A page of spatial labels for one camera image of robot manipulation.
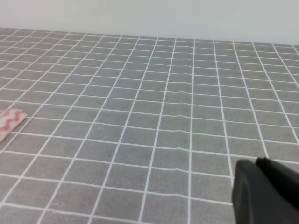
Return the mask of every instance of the small cloth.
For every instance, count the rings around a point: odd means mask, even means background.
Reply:
[[[27,114],[17,108],[0,111],[0,143],[11,133],[25,118]]]

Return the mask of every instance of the white grout line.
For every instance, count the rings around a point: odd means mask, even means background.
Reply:
[[[277,100],[278,100],[278,102],[279,102],[279,104],[280,104],[280,107],[281,107],[281,109],[282,109],[282,111],[283,111],[283,113],[284,113],[284,115],[285,115],[285,118],[286,118],[286,120],[287,120],[287,122],[288,122],[290,128],[292,129],[292,132],[293,132],[293,134],[294,134],[294,138],[295,138],[297,144],[299,145],[299,139],[298,139],[298,137],[297,137],[297,135],[296,135],[295,129],[293,128],[293,126],[292,126],[292,124],[291,124],[291,122],[290,122],[290,120],[289,120],[287,114],[285,113],[284,106],[282,105],[282,103],[281,103],[281,101],[280,101],[280,99],[279,99],[279,97],[278,97],[278,94],[276,93],[275,88],[274,88],[274,86],[273,86],[273,84],[272,84],[272,81],[270,80],[270,78],[269,78],[269,76],[268,76],[268,73],[267,73],[266,69],[264,68],[263,63],[262,63],[262,61],[261,61],[260,58],[259,58],[259,60],[260,60],[261,65],[262,65],[262,67],[263,67],[263,69],[264,69],[264,71],[265,71],[265,74],[266,74],[266,76],[267,76],[267,78],[268,78],[268,80],[269,80],[269,82],[270,82],[270,85],[271,85],[272,89],[274,90],[274,94],[275,94],[275,96],[276,96],[276,98],[277,98]]]
[[[190,113],[190,138],[189,138],[189,169],[188,169],[188,209],[187,224],[191,223],[191,184],[192,184],[192,137],[193,137],[193,93],[194,93],[194,57],[195,39],[193,40],[193,67],[192,67],[192,89],[191,89],[191,113]]]
[[[229,174],[231,176],[231,184],[233,185],[234,184],[234,174],[233,174],[232,164],[231,164],[231,160],[230,160],[230,152],[229,152],[229,145],[228,145],[228,136],[227,136],[227,131],[226,131],[226,124],[225,124],[225,117],[224,117],[224,110],[223,110],[223,103],[222,103],[220,80],[219,80],[219,74],[218,74],[218,65],[217,65],[217,58],[216,58],[215,42],[214,41],[213,41],[213,45],[214,45],[214,53],[215,53],[215,64],[216,64],[218,90],[219,90],[219,98],[220,98],[220,105],[221,105],[223,131],[224,131],[224,137],[225,137],[226,150],[227,150],[227,154],[228,154],[228,167],[229,167]]]
[[[144,194],[143,194],[143,198],[142,198],[142,204],[141,204],[141,209],[140,209],[140,213],[139,213],[138,223],[140,223],[142,221],[142,216],[143,216],[143,212],[144,212],[146,194],[147,194],[148,187],[149,187],[149,182],[150,182],[150,173],[151,173],[151,168],[152,168],[152,165],[153,165],[155,150],[156,150],[156,146],[157,146],[158,133],[159,133],[159,128],[160,128],[162,114],[163,114],[163,108],[164,108],[164,103],[165,103],[165,98],[166,98],[166,91],[167,91],[168,81],[169,81],[170,72],[171,72],[171,65],[172,65],[173,55],[174,55],[174,52],[175,52],[176,41],[177,41],[177,39],[175,39],[175,42],[174,42],[174,47],[173,47],[173,52],[172,52],[172,57],[171,57],[171,63],[170,63],[170,66],[169,66],[166,86],[165,86],[165,90],[164,90],[164,95],[163,95],[163,100],[162,100],[162,105],[161,105],[161,111],[160,111],[160,115],[159,115],[159,121],[158,121],[158,125],[157,125],[154,146],[153,146],[152,154],[151,154],[151,158],[150,158],[149,170],[148,170],[148,175],[147,175],[147,178],[146,178],[146,183],[145,183]]]
[[[261,142],[262,142],[262,145],[263,145],[263,150],[264,150],[265,156],[268,158],[269,155],[268,155],[268,152],[267,152],[267,148],[266,148],[265,142],[263,140],[263,135],[262,135],[262,132],[261,132],[261,127],[260,127],[260,125],[258,123],[258,120],[257,120],[257,117],[256,117],[256,112],[254,110],[254,107],[253,107],[253,104],[252,104],[252,101],[251,101],[251,98],[250,98],[250,94],[249,94],[249,91],[248,91],[248,88],[247,88],[247,84],[246,84],[246,81],[245,81],[244,74],[242,72],[242,68],[241,68],[240,63],[239,63],[239,68],[240,68],[240,71],[241,71],[241,74],[242,74],[243,82],[244,82],[244,85],[245,85],[245,88],[246,88],[246,92],[247,92],[247,96],[248,96],[248,99],[249,99],[250,107],[252,109],[253,117],[254,117],[254,120],[256,122],[258,134],[259,134],[259,136],[261,138]]]

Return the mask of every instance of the gray square tile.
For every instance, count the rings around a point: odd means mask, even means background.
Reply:
[[[192,85],[188,83],[168,83],[168,92],[192,92]]]
[[[71,160],[37,157],[25,176],[60,180]]]
[[[192,200],[191,209],[192,224],[231,224],[235,222],[234,212],[231,205]]]
[[[111,88],[103,86],[88,86],[83,95],[95,96],[95,97],[107,97]]]
[[[5,195],[9,192],[12,186],[17,182],[17,178],[0,176],[0,199],[3,200]]]
[[[108,187],[144,190],[147,168],[113,165],[107,179]]]
[[[254,157],[265,156],[261,141],[228,138],[228,146],[231,154]]]
[[[132,113],[130,115],[128,126],[132,127],[145,127],[145,128],[157,128],[159,121],[158,115]]]
[[[133,71],[133,70],[123,70],[121,72],[121,78],[133,78],[133,79],[142,79],[144,71]]]
[[[2,89],[2,90],[0,90],[0,99],[15,101],[15,100],[17,100],[23,93],[24,93],[24,91],[19,91],[19,90],[5,90],[5,89]]]
[[[104,102],[105,98],[81,96],[75,103],[75,106],[101,108]]]
[[[299,92],[276,91],[280,100],[299,102]]]
[[[18,90],[27,90],[33,85],[34,81],[31,80],[12,80],[5,88],[8,89],[18,89]]]
[[[75,66],[67,66],[67,65],[54,65],[49,72],[57,72],[57,73],[64,73],[70,74],[74,70]]]
[[[102,185],[109,164],[91,161],[74,161],[65,180]]]
[[[189,153],[180,149],[156,149],[153,166],[167,169],[188,170]]]
[[[191,94],[185,92],[167,92],[165,96],[167,103],[191,103]]]
[[[229,175],[228,157],[205,153],[192,153],[192,171]]]
[[[2,69],[0,70],[0,77],[3,78],[14,78],[17,75],[19,75],[21,73],[21,71],[18,70],[14,70],[14,69]]]
[[[193,133],[224,135],[223,122],[217,120],[194,119]]]
[[[21,69],[25,69],[28,67],[30,63],[24,64]],[[31,71],[48,71],[49,69],[52,69],[53,64],[38,64],[38,63],[33,63],[31,64],[26,70],[31,70]]]
[[[248,97],[247,92],[244,88],[228,87],[228,86],[221,86],[221,95],[225,97]]]
[[[50,208],[90,214],[99,191],[95,187],[63,183]]]
[[[104,189],[95,214],[98,216],[137,220],[142,193]]]
[[[194,105],[193,117],[203,118],[203,119],[222,120],[222,113],[220,108]]]
[[[178,170],[152,169],[148,191],[186,196],[188,195],[188,174]]]
[[[252,99],[251,102],[255,110],[282,112],[278,101]]]
[[[191,196],[222,202],[231,201],[230,178],[192,174]]]
[[[57,64],[62,64],[62,65],[77,65],[81,59],[76,59],[76,58],[61,58]]]
[[[166,86],[166,82],[156,82],[144,80],[141,89],[143,90],[156,90],[156,91],[164,91]]]
[[[293,127],[299,127],[299,116],[298,115],[289,114],[288,118]]]
[[[78,74],[78,75],[89,75],[93,76],[97,72],[97,68],[89,68],[89,67],[82,67],[78,66],[75,68],[75,70],[72,72],[73,74]]]
[[[191,106],[186,104],[168,104],[165,103],[163,107],[163,115],[181,115],[190,117],[191,114]]]
[[[38,221],[42,211],[21,209],[10,206],[2,206],[0,209],[0,220],[10,224],[32,224]]]
[[[189,149],[189,134],[184,132],[159,131],[157,146]]]
[[[194,134],[192,137],[192,150],[214,153],[226,153],[224,137]]]
[[[130,111],[132,104],[133,104],[133,100],[108,98],[107,102],[104,105],[104,109]]]
[[[153,146],[155,135],[155,130],[127,127],[121,142]]]
[[[153,81],[167,81],[168,74],[161,72],[145,72],[144,80],[153,80]]]
[[[150,147],[120,145],[114,162],[148,166],[151,154],[152,148]]]
[[[48,81],[48,82],[63,82],[67,74],[59,74],[59,73],[51,73],[47,72],[40,80],[41,81]]]
[[[93,125],[87,138],[118,142],[121,137],[122,129],[123,127],[95,124]]]
[[[255,119],[252,111],[224,108],[223,112],[224,112],[224,119],[226,121],[255,123]]]
[[[276,127],[260,125],[264,140],[296,142],[294,134],[289,127]]]
[[[116,78],[110,77],[93,77],[90,85],[100,85],[100,86],[113,86],[116,81]]]
[[[277,99],[273,90],[248,90],[251,98],[257,99]]]
[[[98,110],[85,108],[72,108],[65,117],[66,120],[93,122]]]
[[[226,122],[228,136],[260,139],[256,124],[238,124]]]
[[[96,122],[111,125],[125,125],[127,117],[128,112],[101,111]]]
[[[187,221],[187,199],[176,196],[147,195],[142,221],[183,224]]]
[[[276,90],[299,91],[295,83],[272,82]]]
[[[41,224],[57,224],[57,223],[82,224],[87,222],[88,222],[88,217],[59,214],[52,211],[47,211],[41,221]]]
[[[163,96],[163,92],[140,90],[137,96],[137,100],[162,102]]]
[[[19,99],[19,101],[30,102],[30,103],[44,103],[50,95],[51,95],[50,93],[45,93],[45,92],[28,91]]]
[[[54,92],[59,83],[37,82],[30,88],[31,91]]]
[[[91,124],[87,123],[63,121],[59,125],[59,128],[55,131],[54,135],[72,138],[84,138],[90,125]]]
[[[265,142],[270,159],[297,161],[299,151],[297,145]]]
[[[160,127],[161,130],[172,131],[190,131],[190,119],[185,117],[168,117],[162,116]]]
[[[47,134],[51,135],[56,126],[58,120],[44,120],[44,119],[31,119],[30,122],[23,128],[23,133],[34,133],[34,134]]]
[[[44,208],[56,186],[55,182],[22,179],[7,198],[7,202]]]
[[[137,90],[133,89],[123,89],[123,88],[116,88],[112,89],[110,97],[113,98],[124,98],[124,99],[134,99],[136,96]]]
[[[223,107],[251,109],[250,102],[244,98],[222,97]]]
[[[160,114],[162,104],[159,102],[135,101],[133,112]]]
[[[194,95],[193,96],[193,103],[195,105],[218,106],[218,107],[220,107],[220,97],[218,97],[218,96]]]
[[[96,141],[85,141],[79,154],[78,158],[99,160],[110,162],[114,155],[117,144],[96,142]]]
[[[47,101],[47,104],[65,105],[71,106],[78,96],[64,95],[64,94],[53,94]]]
[[[140,85],[140,80],[130,80],[130,79],[122,79],[120,78],[117,83],[116,87],[121,88],[130,88],[130,89],[138,89]]]
[[[257,111],[256,118],[259,124],[289,126],[285,115],[282,113]]]
[[[64,93],[64,94],[79,95],[83,91],[84,87],[85,86],[83,86],[83,85],[64,83],[58,88],[58,90],[56,92]]]
[[[46,140],[47,137],[19,134],[8,145],[6,151],[36,154],[44,145]]]
[[[61,139],[52,137],[43,148],[41,154],[43,155],[54,155],[62,157],[73,157],[79,146],[81,140],[74,139]]]
[[[109,62],[105,61],[102,65],[102,68],[107,68],[107,69],[122,69],[124,67],[125,63],[124,62]]]
[[[43,105],[35,117],[62,119],[68,110],[67,106]]]
[[[186,75],[186,74],[170,74],[169,75],[169,82],[192,83],[192,76]]]

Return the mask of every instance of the gray tile floor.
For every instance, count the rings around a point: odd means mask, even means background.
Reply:
[[[299,170],[298,51],[0,29],[0,223],[234,223],[238,159]]]

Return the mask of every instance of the black object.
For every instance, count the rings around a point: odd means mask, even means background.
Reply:
[[[239,160],[232,201],[237,224],[299,224],[299,174],[266,158]]]

